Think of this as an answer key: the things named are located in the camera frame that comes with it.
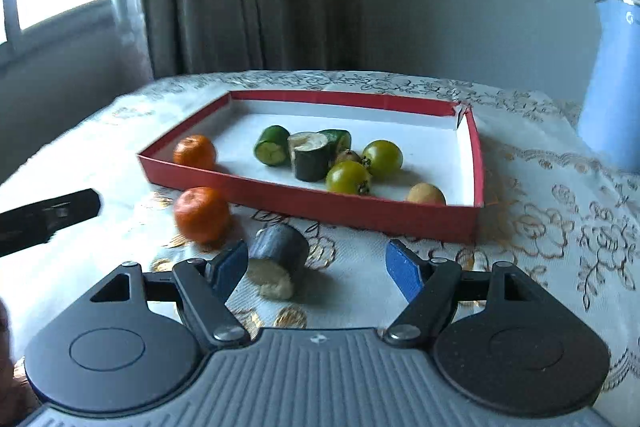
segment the red tray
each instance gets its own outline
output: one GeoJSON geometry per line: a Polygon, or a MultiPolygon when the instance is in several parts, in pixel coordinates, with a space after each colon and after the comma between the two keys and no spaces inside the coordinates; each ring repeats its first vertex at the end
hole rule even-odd
{"type": "Polygon", "coordinates": [[[228,201],[252,208],[393,235],[469,243],[483,206],[482,155],[471,108],[440,100],[352,92],[233,90],[177,125],[138,157],[148,180],[158,185],[213,187],[228,201]],[[390,139],[404,153],[403,173],[399,180],[378,187],[380,197],[328,193],[322,182],[300,182],[289,169],[268,168],[253,158],[257,137],[273,123],[281,123],[291,133],[345,128],[356,150],[372,139],[390,139]],[[172,163],[175,144],[190,134],[212,139],[218,149],[218,171],[172,163]],[[418,181],[433,182],[453,204],[402,201],[418,181]]]}

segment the tangerine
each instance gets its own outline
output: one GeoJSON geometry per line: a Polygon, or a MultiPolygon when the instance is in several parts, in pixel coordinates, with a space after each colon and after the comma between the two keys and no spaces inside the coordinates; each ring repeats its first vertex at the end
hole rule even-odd
{"type": "Polygon", "coordinates": [[[174,217],[180,233],[196,243],[219,240],[231,220],[228,203],[210,187],[185,190],[174,203],[174,217]]]}
{"type": "Polygon", "coordinates": [[[182,138],[174,149],[174,163],[197,169],[213,170],[216,156],[211,140],[202,134],[182,138]]]}

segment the ribbed gray surface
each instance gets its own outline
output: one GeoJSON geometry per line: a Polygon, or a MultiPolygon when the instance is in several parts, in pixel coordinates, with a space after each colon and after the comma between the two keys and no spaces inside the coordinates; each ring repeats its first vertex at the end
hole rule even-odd
{"type": "Polygon", "coordinates": [[[220,351],[196,384],[121,419],[40,410],[33,427],[606,427],[593,410],[523,420],[482,409],[444,383],[425,354],[374,330],[266,330],[220,351]]]}

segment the blue pitcher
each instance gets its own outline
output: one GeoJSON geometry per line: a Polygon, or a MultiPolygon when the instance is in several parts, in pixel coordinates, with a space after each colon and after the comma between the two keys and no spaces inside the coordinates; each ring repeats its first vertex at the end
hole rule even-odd
{"type": "Polygon", "coordinates": [[[640,1],[599,0],[602,36],[578,135],[606,163],[640,172],[640,1]]]}

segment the table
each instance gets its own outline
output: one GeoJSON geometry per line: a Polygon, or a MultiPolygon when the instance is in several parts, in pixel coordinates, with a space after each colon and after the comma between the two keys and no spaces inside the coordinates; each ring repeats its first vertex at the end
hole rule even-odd
{"type": "MultiPolygon", "coordinates": [[[[607,342],[610,371],[596,408],[615,425],[640,423],[640,179],[592,157],[572,127],[575,105],[540,92],[378,72],[198,74],[158,80],[45,146],[0,186],[0,211],[93,187],[100,216],[62,230],[47,245],[0,260],[0,298],[12,315],[14,356],[33,334],[125,260],[144,269],[216,252],[185,243],[171,204],[177,191],[148,184],[136,153],[228,89],[387,92],[471,103],[486,167],[486,207],[477,244],[403,237],[426,257],[467,269],[507,260],[560,299],[607,342]]],[[[287,221],[309,239],[311,270],[292,303],[257,297],[242,281],[228,301],[254,332],[261,325],[384,327],[405,306],[386,275],[388,237],[234,205],[233,237],[287,221]]],[[[175,317],[167,303],[151,305],[175,317]]],[[[459,315],[481,309],[465,303],[459,315]]]]}

